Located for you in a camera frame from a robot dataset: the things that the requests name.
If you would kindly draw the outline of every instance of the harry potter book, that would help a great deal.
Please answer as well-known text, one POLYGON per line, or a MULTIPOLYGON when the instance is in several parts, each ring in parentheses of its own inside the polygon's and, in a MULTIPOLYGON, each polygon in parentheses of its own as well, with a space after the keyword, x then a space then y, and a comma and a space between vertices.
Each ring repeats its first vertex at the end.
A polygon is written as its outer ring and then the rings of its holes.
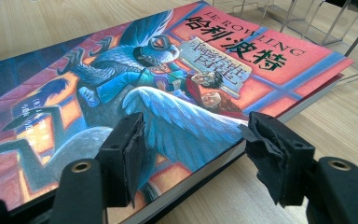
POLYGON ((0 199, 21 210, 94 158, 123 117, 145 116, 134 204, 144 222, 239 157, 251 111, 284 120, 331 88, 351 60, 204 2, 0 62, 0 199))

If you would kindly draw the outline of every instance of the hippogriff wing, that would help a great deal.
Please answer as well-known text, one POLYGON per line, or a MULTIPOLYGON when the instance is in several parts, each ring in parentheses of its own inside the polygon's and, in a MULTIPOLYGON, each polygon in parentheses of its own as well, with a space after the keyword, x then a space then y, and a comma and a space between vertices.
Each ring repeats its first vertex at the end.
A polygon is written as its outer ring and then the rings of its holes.
POLYGON ((172 10, 133 21, 124 31, 119 45, 145 46, 150 37, 160 35, 173 15, 172 10))
POLYGON ((122 106, 125 114, 144 113, 148 148, 193 172, 239 143, 239 125, 245 123, 150 87, 130 91, 122 106))

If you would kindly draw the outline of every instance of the book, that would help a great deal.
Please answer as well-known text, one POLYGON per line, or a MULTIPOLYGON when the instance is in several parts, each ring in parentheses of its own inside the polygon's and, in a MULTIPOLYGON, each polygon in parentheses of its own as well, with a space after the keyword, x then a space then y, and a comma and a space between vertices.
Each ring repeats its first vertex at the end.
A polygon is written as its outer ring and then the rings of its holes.
POLYGON ((109 215, 145 222, 243 154, 250 111, 290 119, 351 63, 205 2, 4 60, 0 199, 12 211, 37 202, 66 164, 94 158, 121 118, 142 112, 135 205, 109 215))

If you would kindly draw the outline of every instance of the illustrated figure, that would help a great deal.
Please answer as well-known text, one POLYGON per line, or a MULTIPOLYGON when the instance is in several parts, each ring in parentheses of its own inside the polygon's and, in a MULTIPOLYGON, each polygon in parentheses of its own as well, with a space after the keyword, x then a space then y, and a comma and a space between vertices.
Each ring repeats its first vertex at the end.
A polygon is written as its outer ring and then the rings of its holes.
MULTIPOLYGON (((91 65, 81 62, 81 50, 78 54, 68 56, 70 62, 60 74, 71 71, 79 76, 76 99, 87 122, 86 129, 71 126, 67 129, 76 130, 77 133, 68 134, 62 124, 59 105, 31 108, 26 114, 15 117, 6 126, 4 131, 20 127, 35 116, 52 117, 55 149, 54 155, 46 164, 42 165, 39 162, 25 139, 0 144, 0 153, 10 150, 19 152, 22 169, 32 190, 58 181, 66 164, 81 158, 95 158, 99 146, 118 121, 133 113, 142 112, 145 118, 147 152, 138 189, 142 188, 152 175, 158 153, 171 162, 179 161, 191 172, 196 172, 207 162, 240 142, 239 125, 246 123, 243 120, 213 114, 155 88, 134 88, 131 84, 137 86, 137 83, 130 82, 123 82, 121 87, 117 85, 118 79, 115 78, 127 76, 127 80, 131 80, 130 77, 134 75, 138 75, 138 83, 147 82, 151 78, 145 72, 147 66, 159 66, 161 63, 173 61, 178 56, 177 47, 170 44, 166 36, 161 35, 171 16, 171 12, 165 12, 133 22, 123 33, 118 47, 108 49, 103 46, 99 52, 91 53, 97 55, 91 65), (117 92, 107 94, 107 100, 99 93, 101 96, 98 99, 103 104, 91 104, 98 88, 110 81, 116 82, 112 85, 117 92)), ((210 83, 208 74, 202 76, 200 80, 202 78, 210 83)), ((40 90, 39 94, 43 95, 50 92, 48 88, 40 90)))
POLYGON ((151 70, 164 70, 164 63, 179 56, 179 49, 161 34, 171 17, 172 10, 134 21, 111 49, 112 37, 105 38, 98 52, 89 53, 96 57, 90 65, 82 63, 83 49, 72 52, 67 56, 68 64, 58 74, 71 71, 80 77, 79 93, 90 107, 112 100, 117 95, 111 92, 112 86, 154 86, 156 75, 151 70))
POLYGON ((197 73, 195 75, 187 75, 185 82, 180 79, 175 80, 172 84, 176 86, 175 91, 168 91, 165 83, 162 81, 158 82, 158 88, 162 91, 171 93, 172 95, 190 102, 193 105, 206 106, 206 107, 215 107, 220 102, 219 93, 215 94, 205 94, 204 98, 200 95, 200 87, 209 89, 219 89, 223 84, 223 76, 218 72, 203 72, 197 73), (215 105, 209 105, 203 100, 213 99, 215 105))
MULTIPOLYGON (((162 91, 166 91, 165 84, 162 82, 158 83, 158 88, 162 91)), ((209 91, 200 94, 200 90, 198 89, 198 87, 196 88, 195 86, 192 86, 192 88, 193 90, 191 90, 191 92, 193 92, 194 98, 193 95, 186 94, 186 92, 182 90, 166 92, 193 105, 198 105, 215 114, 248 120, 248 117, 242 113, 238 106, 232 103, 231 100, 227 98, 224 94, 222 94, 220 91, 209 91)))

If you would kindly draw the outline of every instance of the illustrated book cover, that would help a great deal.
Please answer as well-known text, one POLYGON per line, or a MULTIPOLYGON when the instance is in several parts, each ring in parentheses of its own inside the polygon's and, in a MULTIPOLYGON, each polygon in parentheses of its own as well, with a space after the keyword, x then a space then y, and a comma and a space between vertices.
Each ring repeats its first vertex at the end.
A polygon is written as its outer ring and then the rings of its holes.
POLYGON ((55 190, 66 164, 95 158, 120 119, 142 112, 135 205, 109 215, 148 220, 243 152, 251 111, 282 116, 351 63, 205 2, 4 60, 0 199, 21 209, 55 190))

